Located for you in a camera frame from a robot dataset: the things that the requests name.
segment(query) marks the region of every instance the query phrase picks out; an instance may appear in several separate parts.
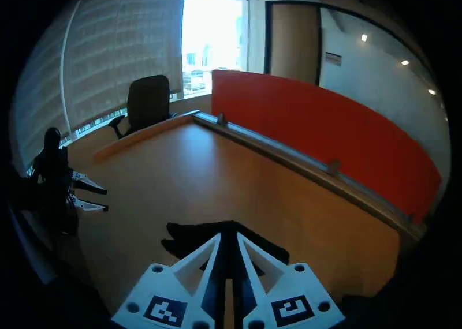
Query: black office chair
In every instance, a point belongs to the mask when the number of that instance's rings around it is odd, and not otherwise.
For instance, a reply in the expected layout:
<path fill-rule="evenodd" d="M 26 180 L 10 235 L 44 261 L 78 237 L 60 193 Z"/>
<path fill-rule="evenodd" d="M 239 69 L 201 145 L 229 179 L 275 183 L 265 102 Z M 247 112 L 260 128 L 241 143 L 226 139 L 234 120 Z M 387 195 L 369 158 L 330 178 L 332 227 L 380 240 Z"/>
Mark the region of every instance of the black office chair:
<path fill-rule="evenodd" d="M 118 138 L 121 139 L 137 130 L 158 124 L 174 117 L 170 113 L 170 84 L 164 75 L 156 75 L 135 80 L 131 83 L 127 98 L 127 115 L 129 130 L 122 135 L 117 127 L 124 116 L 119 116 L 109 122 Z"/>

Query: sign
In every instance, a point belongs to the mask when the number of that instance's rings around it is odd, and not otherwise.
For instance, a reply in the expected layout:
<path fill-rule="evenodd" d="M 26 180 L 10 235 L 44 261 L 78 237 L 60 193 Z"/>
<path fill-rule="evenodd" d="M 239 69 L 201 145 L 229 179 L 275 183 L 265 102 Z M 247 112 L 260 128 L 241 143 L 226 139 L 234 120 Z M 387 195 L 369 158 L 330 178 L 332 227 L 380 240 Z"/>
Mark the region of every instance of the sign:
<path fill-rule="evenodd" d="M 342 56 L 328 53 L 326 51 L 326 62 L 332 63 L 333 65 L 342 65 Z"/>
<path fill-rule="evenodd" d="M 144 313 L 144 317 L 180 328 L 187 305 L 186 302 L 154 296 Z"/>
<path fill-rule="evenodd" d="M 271 307 L 278 327 L 288 326 L 314 316 L 305 296 L 274 301 Z"/>

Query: chair armrest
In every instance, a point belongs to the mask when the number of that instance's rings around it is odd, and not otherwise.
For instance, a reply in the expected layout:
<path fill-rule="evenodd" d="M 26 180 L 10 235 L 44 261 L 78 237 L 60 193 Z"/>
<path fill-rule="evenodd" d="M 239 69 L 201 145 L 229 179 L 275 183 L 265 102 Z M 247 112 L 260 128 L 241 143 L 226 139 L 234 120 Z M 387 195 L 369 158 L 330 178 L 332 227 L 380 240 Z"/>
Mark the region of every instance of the chair armrest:
<path fill-rule="evenodd" d="M 118 116 L 118 117 L 116 117 L 116 118 L 113 118 L 113 119 L 111 120 L 111 122 L 109 122 L 109 123 L 107 124 L 109 127 L 114 128 L 114 131 L 115 131 L 115 133 L 117 134 L 117 137 L 118 137 L 119 139 L 122 139 L 122 138 L 123 138 L 123 135 L 122 135 L 122 133 L 120 133 L 119 128 L 117 127 L 117 125 L 120 123 L 120 121 L 122 121 L 122 120 L 124 119 L 124 117 L 125 117 L 125 115 L 121 115 L 121 116 Z"/>
<path fill-rule="evenodd" d="M 124 117 L 125 117 L 125 115 L 120 115 L 120 116 L 118 116 L 118 117 L 115 117 L 115 118 L 113 118 L 112 121 L 109 122 L 107 125 L 108 125 L 109 127 L 112 127 L 112 128 L 117 127 L 117 125 L 120 123 L 120 121 L 122 121 L 122 119 L 123 119 Z"/>

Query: wooden desk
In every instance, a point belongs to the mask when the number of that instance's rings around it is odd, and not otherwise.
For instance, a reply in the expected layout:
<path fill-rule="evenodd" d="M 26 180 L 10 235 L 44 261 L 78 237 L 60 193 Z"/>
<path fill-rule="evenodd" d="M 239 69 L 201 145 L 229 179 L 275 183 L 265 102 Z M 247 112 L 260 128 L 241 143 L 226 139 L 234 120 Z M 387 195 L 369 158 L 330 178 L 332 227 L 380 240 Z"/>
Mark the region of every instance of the wooden desk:
<path fill-rule="evenodd" d="M 167 222 L 236 220 L 308 263 L 339 301 L 373 296 L 392 277 L 397 232 L 298 173 L 180 117 L 116 141 L 76 169 L 107 189 L 79 197 L 109 205 L 84 213 L 79 237 L 95 287 L 114 313 L 153 262 L 177 260 L 161 245 Z"/>

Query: window blind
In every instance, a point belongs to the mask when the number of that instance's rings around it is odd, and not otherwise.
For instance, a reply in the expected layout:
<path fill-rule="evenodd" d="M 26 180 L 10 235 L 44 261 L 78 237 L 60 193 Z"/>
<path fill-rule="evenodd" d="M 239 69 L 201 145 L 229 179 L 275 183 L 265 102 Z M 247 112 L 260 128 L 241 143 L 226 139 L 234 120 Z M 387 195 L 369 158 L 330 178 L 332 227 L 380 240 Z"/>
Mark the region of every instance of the window blind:
<path fill-rule="evenodd" d="M 27 168 L 43 147 L 49 127 L 68 132 L 59 89 L 61 47 L 72 13 L 65 10 L 46 29 L 19 78 L 12 106 L 20 158 Z"/>
<path fill-rule="evenodd" d="M 136 79 L 164 74 L 171 92 L 181 92 L 183 4 L 81 0 L 57 17 L 37 43 L 15 94 L 12 114 L 24 166 L 42 149 L 47 128 L 55 126 L 65 136 L 118 109 Z"/>
<path fill-rule="evenodd" d="M 136 79 L 164 74 L 180 92 L 184 0 L 82 0 L 64 57 L 70 128 L 126 103 Z"/>

